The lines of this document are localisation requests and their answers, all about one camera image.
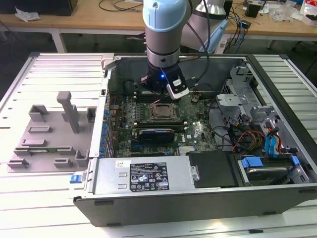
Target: desk leg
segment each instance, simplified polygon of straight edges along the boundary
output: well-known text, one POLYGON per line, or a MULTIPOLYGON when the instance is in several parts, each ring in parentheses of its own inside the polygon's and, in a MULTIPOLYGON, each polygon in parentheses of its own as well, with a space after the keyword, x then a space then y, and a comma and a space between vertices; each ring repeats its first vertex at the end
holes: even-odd
POLYGON ((7 41, 7 37, 4 31, 0 31, 0 41, 7 41))
POLYGON ((219 54, 219 55, 223 54, 223 51, 224 51, 229 39, 230 39, 230 34, 223 34, 223 36, 221 37, 221 40, 220 40, 219 44, 217 45, 214 53, 219 54))
POLYGON ((95 43, 95 45, 98 45, 98 44, 99 44, 98 34, 93 34, 93 37, 94 37, 94 43, 95 43))
POLYGON ((275 40, 270 40, 266 48, 268 48, 269 50, 272 49, 274 43, 275 43, 275 40))
POLYGON ((67 53, 67 49, 64 43, 63 36, 58 31, 51 32, 57 52, 58 53, 67 53))

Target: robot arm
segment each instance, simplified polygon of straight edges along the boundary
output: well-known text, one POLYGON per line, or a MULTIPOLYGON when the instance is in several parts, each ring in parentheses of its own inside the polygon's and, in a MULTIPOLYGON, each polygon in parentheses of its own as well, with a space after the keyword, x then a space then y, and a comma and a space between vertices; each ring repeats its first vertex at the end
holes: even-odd
MULTIPOLYGON (((220 1, 223 9, 224 0, 220 1)), ((199 11, 201 6, 204 6, 204 3, 200 4, 200 2, 201 0, 143 1, 149 73, 141 79, 141 83, 151 91, 163 93, 167 88, 172 99, 178 99, 189 93, 186 80, 178 66, 180 45, 182 43, 198 50, 202 48, 198 39, 193 36, 191 31, 188 31, 189 28, 184 27, 187 22, 192 22, 197 29, 202 26, 203 28, 199 29, 203 32, 201 38, 208 41, 206 17, 199 16, 204 14, 206 16, 206 12, 199 11)))

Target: paper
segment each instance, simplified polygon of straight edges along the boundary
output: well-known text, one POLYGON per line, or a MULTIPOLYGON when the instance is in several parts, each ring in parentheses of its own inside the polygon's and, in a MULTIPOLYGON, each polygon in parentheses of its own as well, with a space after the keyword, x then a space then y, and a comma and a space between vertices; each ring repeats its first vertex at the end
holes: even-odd
POLYGON ((34 21, 41 19, 39 14, 37 12, 24 12, 17 8, 15 8, 16 14, 15 16, 22 21, 28 22, 28 21, 34 21))
POLYGON ((301 14, 300 11, 296 10, 295 12, 292 13, 291 15, 292 18, 297 19, 297 20, 302 20, 303 19, 303 15, 301 14))

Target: warning label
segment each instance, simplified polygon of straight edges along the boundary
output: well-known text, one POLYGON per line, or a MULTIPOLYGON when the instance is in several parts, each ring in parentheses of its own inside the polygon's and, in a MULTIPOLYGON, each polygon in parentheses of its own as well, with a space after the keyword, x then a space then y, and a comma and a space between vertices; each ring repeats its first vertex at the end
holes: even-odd
POLYGON ((169 190, 166 163, 130 164, 132 192, 169 190))

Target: plastic bag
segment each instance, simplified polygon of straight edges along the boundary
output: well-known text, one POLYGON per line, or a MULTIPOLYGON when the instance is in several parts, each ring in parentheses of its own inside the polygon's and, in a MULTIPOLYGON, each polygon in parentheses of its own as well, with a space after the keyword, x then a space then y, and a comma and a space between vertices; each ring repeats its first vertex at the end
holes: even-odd
POLYGON ((305 0, 304 14, 317 16, 317 0, 305 0))
POLYGON ((28 22, 28 21, 34 21, 41 19, 39 17, 39 14, 37 12, 24 12, 17 8, 15 8, 16 14, 15 16, 20 18, 22 21, 28 22))
POLYGON ((295 8, 292 7, 292 3, 286 1, 279 9, 275 9, 270 11, 269 16, 274 21, 293 21, 291 15, 296 11, 295 8))

